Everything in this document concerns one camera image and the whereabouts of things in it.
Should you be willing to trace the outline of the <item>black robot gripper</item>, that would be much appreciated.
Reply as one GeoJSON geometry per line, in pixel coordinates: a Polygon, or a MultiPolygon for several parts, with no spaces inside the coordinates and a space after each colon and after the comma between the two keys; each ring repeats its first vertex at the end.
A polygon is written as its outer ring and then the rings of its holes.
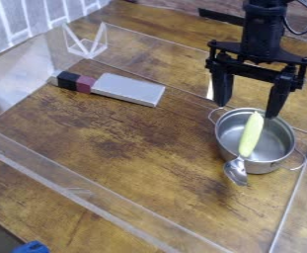
{"type": "Polygon", "coordinates": [[[280,47],[284,30],[304,35],[290,28],[286,3],[244,3],[245,12],[240,42],[211,40],[205,67],[211,72],[213,102],[224,107],[232,96],[233,76],[245,76],[274,83],[264,116],[278,116],[290,91],[300,89],[304,82],[307,58],[280,47]]]}

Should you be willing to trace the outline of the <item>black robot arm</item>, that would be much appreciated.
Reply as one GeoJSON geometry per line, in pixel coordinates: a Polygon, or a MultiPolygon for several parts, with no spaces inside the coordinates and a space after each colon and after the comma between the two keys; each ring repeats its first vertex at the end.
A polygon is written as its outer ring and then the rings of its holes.
{"type": "Polygon", "coordinates": [[[284,30],[295,32],[286,19],[287,4],[306,0],[245,0],[240,42],[208,42],[205,68],[211,73],[213,102],[224,107],[231,99],[236,75],[272,84],[264,116],[278,116],[290,92],[303,87],[307,56],[290,53],[280,47],[284,30]]]}

